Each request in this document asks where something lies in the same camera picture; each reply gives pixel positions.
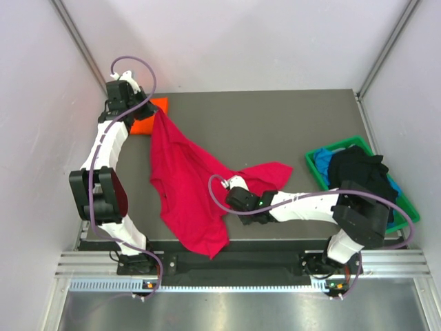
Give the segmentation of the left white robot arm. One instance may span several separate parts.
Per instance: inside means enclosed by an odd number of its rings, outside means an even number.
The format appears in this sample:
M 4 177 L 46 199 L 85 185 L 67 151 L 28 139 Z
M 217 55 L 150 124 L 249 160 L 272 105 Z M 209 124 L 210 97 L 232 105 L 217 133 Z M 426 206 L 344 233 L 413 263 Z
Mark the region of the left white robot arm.
M 116 174 L 121 148 L 137 119 L 158 109 L 133 79 L 123 75 L 106 84 L 107 100 L 98 117 L 97 136 L 87 160 L 69 174 L 79 216 L 119 249 L 110 253 L 119 275 L 147 275 L 158 268 L 150 242 L 131 220 L 126 192 Z

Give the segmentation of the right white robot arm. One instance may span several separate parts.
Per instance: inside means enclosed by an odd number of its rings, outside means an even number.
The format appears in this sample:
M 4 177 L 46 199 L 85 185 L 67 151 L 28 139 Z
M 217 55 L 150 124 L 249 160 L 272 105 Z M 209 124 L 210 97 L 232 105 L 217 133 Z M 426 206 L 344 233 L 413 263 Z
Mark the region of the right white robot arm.
M 301 193 L 267 190 L 254 194 L 245 180 L 235 176 L 224 184 L 225 202 L 239 213 L 243 224 L 286 221 L 324 221 L 340 227 L 330 236 L 322 256 L 307 257 L 303 270 L 310 275 L 330 276 L 339 272 L 364 248 L 381 248 L 391 213 L 385 203 L 357 194 L 330 194 L 303 198 Z

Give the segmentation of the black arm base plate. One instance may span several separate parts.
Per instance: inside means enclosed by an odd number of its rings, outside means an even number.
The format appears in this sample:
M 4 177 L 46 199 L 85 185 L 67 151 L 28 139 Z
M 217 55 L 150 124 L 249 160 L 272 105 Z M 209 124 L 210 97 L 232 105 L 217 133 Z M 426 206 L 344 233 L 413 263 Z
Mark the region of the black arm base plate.
M 165 285 L 305 285 L 308 279 L 322 279 L 307 274 L 302 262 L 307 257 L 319 258 L 324 252 L 325 240 L 233 240 L 213 259 L 190 252 L 178 241 L 153 241 L 154 253 L 162 261 Z M 79 252 L 106 252 L 118 250 L 110 241 L 86 241 Z M 347 283 L 357 270 L 357 257 L 328 277 L 337 277 Z

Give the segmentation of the red t shirt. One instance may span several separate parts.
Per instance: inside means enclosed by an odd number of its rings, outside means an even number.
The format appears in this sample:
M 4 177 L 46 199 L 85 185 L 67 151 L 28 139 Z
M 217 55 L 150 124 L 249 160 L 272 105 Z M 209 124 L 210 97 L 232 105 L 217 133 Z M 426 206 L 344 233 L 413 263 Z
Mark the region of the red t shirt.
M 161 200 L 161 219 L 189 251 L 213 259 L 229 244 L 225 211 L 217 206 L 227 196 L 213 174 L 230 179 L 242 177 L 249 190 L 261 195 L 280 190 L 293 169 L 279 162 L 230 170 L 210 153 L 190 141 L 162 111 L 154 116 L 151 135 L 151 176 Z

